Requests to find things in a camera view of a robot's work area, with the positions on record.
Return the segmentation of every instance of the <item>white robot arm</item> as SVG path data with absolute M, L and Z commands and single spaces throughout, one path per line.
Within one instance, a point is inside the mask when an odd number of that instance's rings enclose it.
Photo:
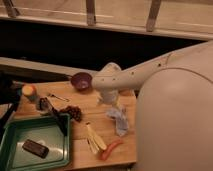
M 139 89 L 138 171 L 213 170 L 213 42 L 121 71 L 110 63 L 97 90 Z

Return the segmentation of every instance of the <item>small jar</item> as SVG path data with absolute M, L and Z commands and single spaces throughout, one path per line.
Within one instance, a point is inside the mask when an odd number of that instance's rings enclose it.
M 36 99 L 39 98 L 36 88 L 32 84 L 26 84 L 22 87 L 22 94 L 28 98 L 30 102 L 36 102 Z

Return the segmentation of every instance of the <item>dark background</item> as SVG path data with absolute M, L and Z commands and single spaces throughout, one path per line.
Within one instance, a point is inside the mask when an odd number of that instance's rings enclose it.
M 200 40 L 0 20 L 0 56 L 100 70 L 123 69 Z

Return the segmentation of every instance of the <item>wooden table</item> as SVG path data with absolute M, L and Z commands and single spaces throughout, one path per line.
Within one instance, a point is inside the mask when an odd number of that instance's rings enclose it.
M 83 113 L 80 123 L 72 121 L 73 154 L 70 163 L 56 170 L 73 170 L 82 168 L 92 168 L 101 166 L 111 166 L 120 164 L 131 164 L 136 162 L 136 142 L 135 142 L 135 106 L 136 97 L 133 91 L 123 91 L 119 93 L 119 103 L 127 109 L 129 121 L 129 132 L 122 137 L 124 144 L 119 145 L 111 153 L 106 161 L 99 160 L 92 154 L 87 144 L 87 130 L 85 123 L 90 122 L 91 126 L 104 139 L 106 144 L 119 137 L 115 133 L 115 122 L 106 116 L 105 112 L 110 105 L 98 104 L 99 93 L 95 90 L 78 92 L 69 82 L 37 83 L 34 84 L 40 96 L 46 96 L 47 92 L 70 99 L 64 102 L 56 98 L 49 98 L 56 109 L 65 108 L 67 105 L 79 106 Z M 26 97 L 21 97 L 19 108 L 15 118 L 40 115 L 35 109 L 35 105 L 30 103 Z

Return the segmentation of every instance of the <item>brown food item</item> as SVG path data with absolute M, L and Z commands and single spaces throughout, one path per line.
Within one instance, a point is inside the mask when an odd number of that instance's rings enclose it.
M 49 149 L 46 146 L 43 146 L 35 141 L 27 139 L 22 148 L 32 154 L 35 154 L 41 158 L 45 158 L 49 152 Z
M 61 109 L 59 112 L 61 113 L 69 113 L 71 119 L 75 119 L 77 122 L 82 120 L 82 112 L 78 106 L 67 106 L 64 109 Z

